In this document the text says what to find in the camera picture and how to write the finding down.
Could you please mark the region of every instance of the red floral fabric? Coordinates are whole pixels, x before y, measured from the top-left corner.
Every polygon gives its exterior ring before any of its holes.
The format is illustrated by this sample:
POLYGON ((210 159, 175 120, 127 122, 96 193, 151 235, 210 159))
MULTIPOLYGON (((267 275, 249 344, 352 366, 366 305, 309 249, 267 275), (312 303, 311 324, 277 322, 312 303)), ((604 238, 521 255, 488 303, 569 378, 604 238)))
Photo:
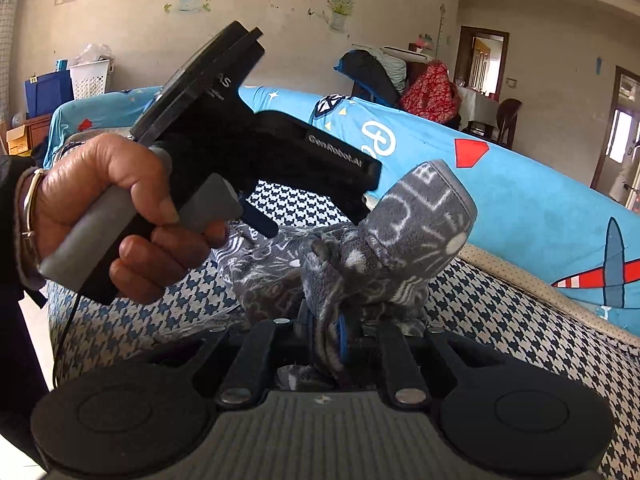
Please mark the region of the red floral fabric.
POLYGON ((447 66, 441 61, 433 61, 402 96, 400 104, 405 112, 444 124, 458 113, 455 92, 449 82, 447 66))

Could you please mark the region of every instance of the white floor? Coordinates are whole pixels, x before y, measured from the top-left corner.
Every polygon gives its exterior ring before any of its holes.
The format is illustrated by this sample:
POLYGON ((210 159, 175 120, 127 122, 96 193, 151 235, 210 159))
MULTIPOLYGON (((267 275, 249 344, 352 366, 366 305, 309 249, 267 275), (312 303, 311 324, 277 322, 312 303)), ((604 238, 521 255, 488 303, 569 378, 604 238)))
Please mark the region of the white floor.
MULTIPOLYGON (((29 328, 29 334, 40 361, 44 378, 51 389, 51 374, 53 371, 53 352, 49 340, 49 322, 47 320, 47 307, 42 310, 26 297, 20 302, 24 319, 29 328)), ((0 480, 36 480, 44 474, 44 471, 18 451, 0 436, 0 480)))

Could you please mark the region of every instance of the gold bracelet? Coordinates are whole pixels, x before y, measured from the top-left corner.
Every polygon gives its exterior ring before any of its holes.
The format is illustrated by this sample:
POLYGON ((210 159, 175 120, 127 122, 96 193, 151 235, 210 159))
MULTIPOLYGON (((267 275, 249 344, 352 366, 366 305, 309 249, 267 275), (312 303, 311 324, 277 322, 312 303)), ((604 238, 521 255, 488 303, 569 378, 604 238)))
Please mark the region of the gold bracelet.
POLYGON ((46 174, 47 170, 37 169, 36 171, 34 171, 33 178, 31 179, 31 183, 29 184, 29 190, 27 191, 27 196, 24 197, 24 206, 22 209, 23 218, 25 219, 26 224, 26 231, 22 233, 22 239, 24 240, 27 249, 31 253, 36 267, 40 265, 40 257, 38 256, 38 249, 36 248, 36 233, 33 230, 32 215, 33 207, 35 204, 36 191, 46 174))

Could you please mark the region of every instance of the black jacket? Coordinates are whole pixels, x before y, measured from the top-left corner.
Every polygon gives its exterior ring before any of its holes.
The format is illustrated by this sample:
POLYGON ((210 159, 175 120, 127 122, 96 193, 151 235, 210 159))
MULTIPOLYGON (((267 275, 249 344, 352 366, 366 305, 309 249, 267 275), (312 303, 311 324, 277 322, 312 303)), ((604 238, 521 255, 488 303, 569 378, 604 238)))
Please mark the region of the black jacket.
POLYGON ((0 155, 0 434, 42 464, 29 419, 48 389, 18 304, 24 291, 14 250, 15 187, 32 166, 29 157, 0 155))

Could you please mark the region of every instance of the plastic basket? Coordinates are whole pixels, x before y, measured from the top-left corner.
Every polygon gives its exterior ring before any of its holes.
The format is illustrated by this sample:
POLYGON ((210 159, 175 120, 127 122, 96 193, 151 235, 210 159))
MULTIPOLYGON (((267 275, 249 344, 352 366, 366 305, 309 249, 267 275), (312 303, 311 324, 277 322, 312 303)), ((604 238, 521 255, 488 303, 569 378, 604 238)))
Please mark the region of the plastic basket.
POLYGON ((69 67, 74 98, 84 99, 108 91, 113 73, 113 59, 69 67))

